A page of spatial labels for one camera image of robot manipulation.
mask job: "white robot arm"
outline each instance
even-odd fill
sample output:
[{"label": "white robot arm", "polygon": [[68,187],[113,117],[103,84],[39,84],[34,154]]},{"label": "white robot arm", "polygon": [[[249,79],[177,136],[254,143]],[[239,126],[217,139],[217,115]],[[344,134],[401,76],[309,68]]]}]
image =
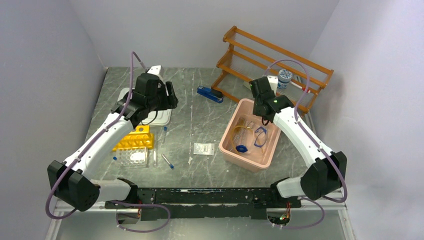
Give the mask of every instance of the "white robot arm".
[{"label": "white robot arm", "polygon": [[[129,200],[137,198],[137,186],[123,178],[115,180],[93,179],[95,170],[104,161],[106,155],[127,134],[129,134],[152,111],[162,111],[177,107],[171,82],[162,81],[162,67],[153,66],[147,73],[142,73],[136,80],[136,86],[125,113],[109,129],[105,128],[119,117],[128,93],[118,101],[104,123],[76,152],[67,157],[64,162],[53,161],[47,168],[50,187],[53,188],[58,178],[71,163],[77,163],[59,184],[54,195],[74,206],[79,211],[89,209],[96,202],[110,200]],[[87,152],[78,158],[82,152],[101,131],[105,131],[92,143]]]},{"label": "white robot arm", "polygon": [[307,196],[311,200],[319,199],[342,186],[324,152],[331,153],[329,157],[343,178],[346,173],[346,156],[341,151],[333,152],[307,127],[301,117],[295,116],[294,105],[285,95],[276,97],[272,89],[273,80],[271,76],[264,76],[250,82],[254,97],[253,114],[262,117],[262,122],[265,120],[266,124],[274,123],[285,133],[300,152],[307,171],[303,176],[277,181],[271,187],[283,198]]},{"label": "white robot arm", "polygon": [[[147,118],[150,112],[177,107],[178,100],[175,97],[172,83],[166,82],[164,84],[162,82],[161,69],[160,66],[154,66],[148,73],[142,73],[137,78],[136,86],[125,114],[90,146],[81,159],[78,159],[78,155],[86,148],[87,144],[91,142],[97,133],[104,130],[105,126],[117,119],[123,109],[127,95],[116,103],[101,127],[80,149],[64,162],[53,161],[48,166],[47,173],[50,187],[53,188],[71,162],[78,159],[78,162],[72,166],[64,180],[60,182],[58,188],[54,191],[55,196],[81,212],[86,211],[96,202],[119,200],[127,203],[138,203],[138,187],[134,183],[124,178],[107,181],[95,180],[93,176],[95,174],[94,171],[98,168],[101,161],[105,159],[107,153],[142,120]],[[266,195],[271,193],[271,195],[267,195],[268,200],[266,203],[269,204],[267,206],[279,207],[281,204],[285,206],[290,197],[293,196],[307,196],[311,200],[316,200],[340,188],[340,179],[321,150],[331,153],[331,159],[337,164],[343,177],[346,172],[346,156],[342,152],[334,153],[307,128],[307,132],[320,146],[317,148],[313,144],[310,137],[298,126],[299,123],[306,126],[303,120],[299,117],[298,121],[295,121],[296,118],[291,101],[283,95],[276,97],[275,90],[271,89],[271,85],[274,89],[276,87],[276,77],[262,77],[251,81],[250,85],[255,98],[253,114],[276,124],[299,150],[308,167],[303,176],[281,179],[273,183],[269,191],[263,189],[262,191],[267,192]],[[190,194],[190,191],[190,189],[186,189],[183,192]],[[226,190],[222,188],[214,189],[213,191],[222,193]],[[263,200],[256,202],[259,201],[259,199],[256,199],[255,197],[252,197],[252,199],[246,198],[246,201],[252,203],[253,206],[261,204],[263,208]]]}]

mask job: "marble surface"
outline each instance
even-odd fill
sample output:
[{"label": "marble surface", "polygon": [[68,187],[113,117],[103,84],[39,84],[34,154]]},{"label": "marble surface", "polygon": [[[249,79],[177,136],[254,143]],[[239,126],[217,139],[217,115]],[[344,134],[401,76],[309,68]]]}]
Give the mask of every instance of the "marble surface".
[{"label": "marble surface", "polygon": [[[293,210],[289,226],[304,226],[321,218],[319,210]],[[136,230],[157,228],[165,219],[139,221],[126,227]],[[176,218],[151,233],[126,232],[116,227],[113,212],[76,212],[62,220],[57,240],[345,240],[338,210],[326,210],[324,220],[301,230],[271,227],[267,220],[249,217]]]},{"label": "marble surface", "polygon": [[[136,78],[142,70],[134,71]],[[88,130],[89,138],[103,123],[111,107],[118,100],[120,91],[129,85],[129,68],[110,67],[95,106]],[[114,152],[109,153],[98,167],[97,180],[126,178],[139,187],[268,187],[286,177],[296,177],[306,170],[305,163],[289,139],[281,133],[278,144],[267,170],[250,172],[227,162],[219,150],[219,142],[237,104],[228,98],[216,103],[196,93],[199,85],[210,87],[220,75],[219,68],[165,68],[164,81],[172,81],[179,100],[178,107],[172,110],[165,144],[163,127],[151,126],[155,134],[158,166],[153,167],[153,151],[149,150],[148,167],[124,167],[113,160]],[[238,98],[252,98],[243,81],[227,76],[220,87]],[[215,144],[215,153],[193,154],[194,143]],[[165,154],[175,166],[173,170],[160,157]]]}]

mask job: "cable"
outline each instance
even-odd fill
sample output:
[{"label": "cable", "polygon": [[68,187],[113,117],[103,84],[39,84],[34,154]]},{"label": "cable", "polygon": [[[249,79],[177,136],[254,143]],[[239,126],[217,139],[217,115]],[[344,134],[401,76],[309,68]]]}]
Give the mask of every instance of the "cable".
[{"label": "cable", "polygon": [[[305,97],[305,95],[308,93],[308,89],[309,89],[309,85],[310,85],[310,83],[311,83],[311,80],[310,80],[310,76],[309,76],[309,73],[308,73],[308,70],[303,66],[303,64],[301,64],[299,61],[296,61],[296,60],[291,60],[291,59],[280,59],[280,60],[277,60],[277,61],[275,61],[275,62],[273,62],[271,65],[269,65],[267,68],[266,68],[266,70],[265,70],[265,72],[263,73],[263,75],[264,76],[266,76],[267,75],[267,73],[268,73],[268,71],[271,69],[271,67],[272,66],[274,66],[275,64],[277,64],[277,63],[279,63],[279,62],[292,62],[292,63],[295,63],[295,64],[298,64],[299,66],[301,66],[302,67],[302,69],[304,70],[304,72],[305,72],[305,74],[306,74],[306,87],[305,87],[305,89],[304,89],[304,91],[303,91],[303,93],[302,93],[302,95],[300,96],[300,98],[299,98],[299,100],[296,102],[296,105],[294,106],[294,119],[296,120],[296,122],[297,122],[297,124],[299,125],[299,127],[303,130],[303,132],[309,137],[309,139],[315,144],[315,146],[322,152],[322,154],[327,158],[327,160],[329,161],[329,163],[331,164],[331,166],[334,168],[334,170],[335,170],[335,172],[336,172],[336,174],[337,174],[337,176],[338,176],[338,178],[340,179],[340,182],[341,182],[341,185],[342,185],[342,187],[343,187],[343,191],[344,191],[344,196],[342,197],[342,198],[331,198],[331,197],[328,197],[328,196],[323,196],[323,198],[324,199],[327,199],[327,200],[330,200],[330,201],[333,201],[333,202],[335,202],[335,203],[343,203],[343,202],[345,202],[346,201],[346,199],[348,198],[348,188],[346,187],[346,182],[345,182],[345,179],[343,178],[343,176],[342,176],[342,173],[340,172],[340,170],[339,170],[339,168],[337,167],[337,165],[334,163],[334,161],[331,159],[331,157],[329,156],[329,154],[324,150],[324,149],[322,149],[322,148],[320,148],[320,144],[312,137],[312,135],[306,130],[306,128],[303,126],[303,124],[300,122],[300,121],[298,121],[298,119],[299,119],[299,115],[298,115],[298,107],[299,107],[299,105],[300,105],[300,103],[301,103],[301,101],[302,101],[302,99]],[[300,199],[302,199],[302,200],[306,200],[306,201],[309,201],[309,202],[312,202],[312,203],[314,203],[314,204],[316,204],[320,209],[321,209],[321,211],[322,211],[322,217],[321,217],[321,219],[320,220],[318,220],[317,222],[315,222],[315,223],[312,223],[312,224],[309,224],[309,225],[305,225],[305,226],[293,226],[293,227],[284,227],[284,228],[287,228],[287,229],[305,229],[305,228],[310,228],[310,227],[313,227],[313,226],[316,226],[316,225],[318,225],[318,224],[320,224],[323,220],[324,220],[324,217],[326,216],[326,212],[324,211],[324,209],[323,209],[323,207],[319,204],[319,203],[317,203],[316,201],[313,201],[312,199],[309,199],[309,198],[307,198],[307,197],[304,197],[304,196],[301,196],[300,197]]]},{"label": "cable", "polygon": [[125,111],[127,110],[127,107],[130,103],[131,100],[131,96],[133,94],[133,80],[134,80],[134,59],[133,59],[133,55],[137,58],[138,62],[141,64],[141,67],[145,68],[144,64],[142,64],[139,56],[137,55],[137,53],[135,53],[134,51],[131,52],[130,54],[130,69],[129,69],[129,91],[128,91],[128,96],[126,97],[126,101],[125,104],[123,105],[122,110],[119,113],[119,116],[112,121],[111,123],[109,123],[105,128],[103,128],[101,131],[98,132],[97,135],[95,135],[91,141],[84,147],[84,149],[81,150],[81,152],[78,154],[78,156],[71,162],[71,164],[69,164],[69,166],[62,172],[62,174],[59,176],[59,178],[57,179],[57,181],[54,183],[53,187],[50,190],[50,193],[47,196],[47,200],[45,201],[45,213],[47,214],[47,216],[51,219],[55,219],[55,220],[61,220],[61,219],[65,219],[67,217],[69,217],[70,215],[72,215],[77,209],[74,208],[72,211],[70,211],[68,214],[63,215],[63,216],[55,216],[50,212],[50,202],[52,201],[52,197],[55,194],[56,189],[58,189],[59,184],[62,182],[62,180],[64,179],[65,175],[78,163],[81,161],[81,158],[84,156],[84,154],[86,154],[88,152],[88,150],[94,145],[94,143],[103,135],[103,133],[107,132],[109,130],[110,127],[112,127],[114,124],[116,124],[121,117],[124,115]]},{"label": "cable", "polygon": [[121,204],[121,205],[124,205],[126,207],[161,208],[161,209],[165,209],[165,211],[168,213],[168,217],[166,219],[166,222],[164,224],[162,224],[161,226],[154,228],[154,229],[151,229],[151,230],[134,230],[134,229],[129,229],[129,228],[123,227],[119,223],[118,214],[116,214],[116,218],[115,218],[116,219],[116,226],[118,228],[124,230],[124,231],[133,232],[133,233],[151,233],[151,232],[154,232],[154,231],[157,231],[157,230],[164,228],[171,219],[170,210],[166,206],[163,206],[163,205],[160,205],[160,204],[133,204],[133,203],[126,203],[126,202],[123,202],[123,201],[116,201],[116,200],[113,200],[111,202],[114,203],[114,204]]},{"label": "cable", "polygon": [[260,120],[262,122],[262,125],[266,126],[270,123],[269,120],[266,120],[266,123],[264,122],[264,118],[262,117],[262,119]]},{"label": "cable", "polygon": [[316,222],[314,222],[314,223],[311,223],[311,224],[309,224],[309,225],[304,225],[304,226],[281,226],[281,228],[283,228],[283,229],[292,229],[292,230],[307,229],[307,228],[311,228],[311,227],[314,227],[314,226],[316,226],[316,225],[320,224],[320,223],[324,220],[324,218],[325,218],[325,216],[326,216],[326,211],[324,211],[323,206],[321,206],[318,202],[316,202],[316,201],[314,201],[314,200],[311,200],[311,199],[309,199],[309,198],[307,198],[307,197],[303,197],[303,196],[301,196],[301,197],[300,197],[300,199],[301,199],[301,200],[309,201],[309,202],[311,202],[311,203],[313,203],[313,204],[317,205],[317,206],[319,207],[319,209],[321,209],[321,213],[322,213],[322,214],[321,214],[321,218],[320,218],[318,221],[316,221]]},{"label": "cable", "polygon": [[298,121],[299,116],[298,116],[298,107],[302,101],[302,99],[305,97],[305,95],[308,93],[308,89],[309,89],[309,85],[311,83],[310,80],[310,76],[308,73],[308,70],[303,66],[303,64],[301,64],[299,61],[296,60],[290,60],[290,59],[280,59],[277,60],[275,62],[273,62],[271,65],[268,66],[268,68],[265,70],[264,75],[266,76],[266,74],[268,73],[268,71],[271,69],[272,66],[274,66],[275,64],[279,63],[279,62],[292,62],[295,64],[298,64],[299,66],[301,66],[304,70],[304,72],[306,73],[306,87],[302,93],[302,95],[300,96],[299,100],[296,102],[296,105],[294,106],[294,119],[296,120],[296,122],[298,123],[299,127],[304,131],[304,133],[310,138],[310,140],[315,144],[315,146],[322,152],[322,154],[327,158],[327,160],[329,161],[329,163],[331,164],[331,166],[334,168],[338,178],[340,179],[341,185],[343,187],[343,191],[344,191],[344,196],[342,198],[331,198],[328,196],[323,196],[324,199],[333,201],[335,203],[344,203],[346,201],[346,199],[348,198],[348,188],[346,187],[346,182],[345,179],[342,176],[342,173],[340,172],[339,168],[337,167],[337,165],[334,163],[334,161],[331,159],[331,157],[329,156],[328,153],[326,153],[326,151],[324,149],[320,149],[320,144],[311,136],[311,134],[306,130],[306,128]]},{"label": "cable", "polygon": [[154,115],[154,118],[151,121],[149,121],[147,124],[144,124],[143,121],[141,121],[141,125],[143,126],[149,125],[153,123],[153,121],[156,120],[157,117],[158,117],[158,110],[156,110],[156,114]]}]

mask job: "gray wall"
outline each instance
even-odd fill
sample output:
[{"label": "gray wall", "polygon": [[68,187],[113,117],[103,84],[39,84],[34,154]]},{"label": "gray wall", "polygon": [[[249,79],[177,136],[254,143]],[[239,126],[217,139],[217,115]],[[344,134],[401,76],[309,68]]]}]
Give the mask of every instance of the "gray wall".
[{"label": "gray wall", "polygon": [[334,69],[313,107],[348,158],[358,240],[424,239],[424,2],[340,0],[311,54]]},{"label": "gray wall", "polygon": [[339,0],[70,0],[105,66],[214,67],[236,25],[308,56]]},{"label": "gray wall", "polygon": [[0,2],[2,239],[44,239],[47,166],[80,146],[105,70],[67,0]]}]

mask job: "gray marble table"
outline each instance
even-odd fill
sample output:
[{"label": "gray marble table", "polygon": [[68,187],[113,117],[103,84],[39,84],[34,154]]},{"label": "gray marble table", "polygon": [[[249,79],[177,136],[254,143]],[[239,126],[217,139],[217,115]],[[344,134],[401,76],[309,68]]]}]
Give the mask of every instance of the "gray marble table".
[{"label": "gray marble table", "polygon": [[[134,78],[141,73],[134,71]],[[88,130],[89,138],[103,123],[123,88],[129,86],[128,67],[110,67],[107,71]],[[153,167],[153,151],[149,151],[149,167],[121,166],[109,153],[96,171],[97,180],[126,178],[139,187],[210,188],[210,187],[268,187],[277,180],[301,175],[306,166],[289,139],[281,133],[272,163],[267,170],[250,172],[227,162],[219,150],[219,142],[237,104],[228,98],[216,103],[196,93],[199,85],[210,87],[220,75],[219,68],[165,68],[164,81],[172,81],[179,100],[172,110],[166,141],[163,127],[151,126],[155,134],[158,166]],[[243,81],[233,76],[220,87],[239,98],[252,98]],[[194,143],[215,144],[215,153],[193,154]],[[173,170],[160,157],[165,154],[175,166]]]}]

